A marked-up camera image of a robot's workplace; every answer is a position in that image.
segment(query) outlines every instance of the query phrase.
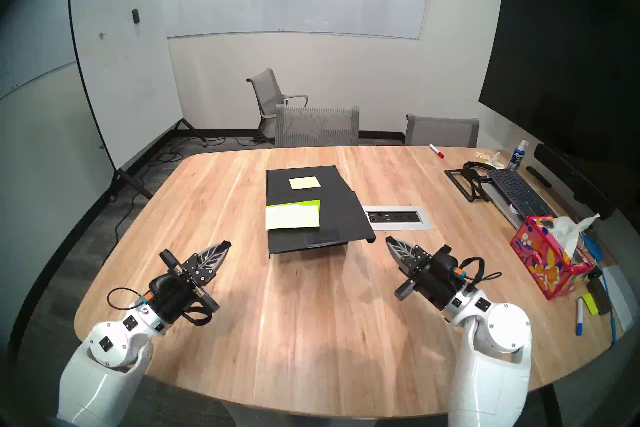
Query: red marker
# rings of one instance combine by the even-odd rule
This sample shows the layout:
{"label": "red marker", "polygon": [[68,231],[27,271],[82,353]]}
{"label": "red marker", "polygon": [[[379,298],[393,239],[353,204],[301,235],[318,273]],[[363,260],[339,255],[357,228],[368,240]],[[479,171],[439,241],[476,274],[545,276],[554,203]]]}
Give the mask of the red marker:
{"label": "red marker", "polygon": [[435,146],[429,145],[429,147],[433,150],[435,154],[437,154],[437,156],[439,156],[440,158],[444,158],[444,155],[442,154],[442,152],[439,149],[437,149]]}

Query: conference table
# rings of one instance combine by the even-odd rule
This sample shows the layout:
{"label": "conference table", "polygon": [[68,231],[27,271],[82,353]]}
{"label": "conference table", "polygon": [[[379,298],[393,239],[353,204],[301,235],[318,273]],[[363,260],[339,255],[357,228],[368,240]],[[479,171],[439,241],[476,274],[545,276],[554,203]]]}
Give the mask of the conference table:
{"label": "conference table", "polygon": [[[393,295],[406,278],[387,250],[389,234],[458,260],[480,256],[481,283],[494,302],[529,316],[529,389],[575,371],[609,348],[609,316],[585,316],[575,336],[576,298],[547,301],[509,245],[515,230],[498,208],[467,202],[443,170],[461,168],[476,148],[324,147],[243,150],[191,156],[133,222],[89,288],[75,332],[121,319],[107,305],[118,286],[145,292],[180,261],[226,239],[232,247],[206,290],[220,304],[206,326],[183,318],[154,339],[147,374],[188,390],[257,408],[331,417],[408,417],[446,412],[461,330],[421,295]],[[491,150],[479,149],[487,154]],[[269,255],[264,224],[265,170],[335,165],[362,205],[424,207],[433,230],[380,232],[373,244]],[[532,186],[558,213],[546,191]],[[131,295],[112,296],[117,306]]]}

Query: office chair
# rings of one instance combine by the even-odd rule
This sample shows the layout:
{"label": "office chair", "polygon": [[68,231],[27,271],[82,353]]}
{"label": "office chair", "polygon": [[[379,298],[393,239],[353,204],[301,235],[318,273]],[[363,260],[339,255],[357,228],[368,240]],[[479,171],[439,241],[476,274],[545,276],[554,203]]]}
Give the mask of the office chair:
{"label": "office chair", "polygon": [[436,118],[406,116],[404,143],[407,146],[457,146],[475,148],[480,121],[477,118]]}
{"label": "office chair", "polygon": [[255,99],[258,100],[258,109],[260,110],[258,133],[263,140],[273,144],[275,142],[276,105],[284,104],[285,98],[304,98],[306,106],[309,103],[309,97],[306,95],[283,95],[280,92],[273,70],[268,67],[257,76],[249,77],[247,82],[253,85]]}
{"label": "office chair", "polygon": [[276,105],[276,148],[357,146],[360,108]]}

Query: gray carpet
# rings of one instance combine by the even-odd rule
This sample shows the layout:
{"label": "gray carpet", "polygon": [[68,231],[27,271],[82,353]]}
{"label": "gray carpet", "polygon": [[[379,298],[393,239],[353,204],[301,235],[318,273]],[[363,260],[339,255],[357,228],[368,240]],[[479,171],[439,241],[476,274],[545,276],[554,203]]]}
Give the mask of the gray carpet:
{"label": "gray carpet", "polygon": [[[241,146],[234,138],[207,148],[198,140],[183,142],[184,138],[172,140],[164,151],[173,148],[185,157],[203,152],[231,151],[251,149]],[[239,138],[240,143],[248,144],[249,139]],[[360,140],[362,145],[401,145],[400,141]],[[272,147],[261,144],[257,148]],[[155,192],[179,165],[179,161],[162,163],[147,170],[142,167],[137,175],[144,175],[146,188]],[[115,243],[113,229],[130,208],[136,194],[133,188],[126,186],[91,224],[79,242],[63,261],[59,270],[42,295],[31,317],[17,358],[17,374],[23,377],[37,378],[38,390],[34,399],[42,411],[55,416],[58,403],[58,382],[62,371],[80,342],[74,333],[74,316],[91,282],[100,270],[101,264]],[[146,198],[137,195],[133,210],[119,227],[120,237],[129,228],[145,206]],[[517,426],[546,425],[541,396],[536,392],[529,394],[527,406]],[[288,425],[322,423],[319,419],[292,417]],[[395,427],[439,427],[446,425],[445,415],[407,420],[379,420],[377,425]],[[225,406],[219,401],[188,392],[152,378],[145,377],[136,392],[129,410],[121,425],[133,426],[234,426],[234,420]]]}

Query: black keyboard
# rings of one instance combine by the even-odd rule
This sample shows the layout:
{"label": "black keyboard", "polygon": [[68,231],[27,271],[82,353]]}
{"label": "black keyboard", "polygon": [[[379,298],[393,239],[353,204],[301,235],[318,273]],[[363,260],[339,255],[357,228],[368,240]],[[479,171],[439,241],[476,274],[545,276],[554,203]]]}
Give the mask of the black keyboard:
{"label": "black keyboard", "polygon": [[494,180],[493,184],[504,193],[523,217],[532,215],[552,215],[555,217],[556,214],[549,208],[549,205],[515,170],[506,168],[489,170],[488,174]]}

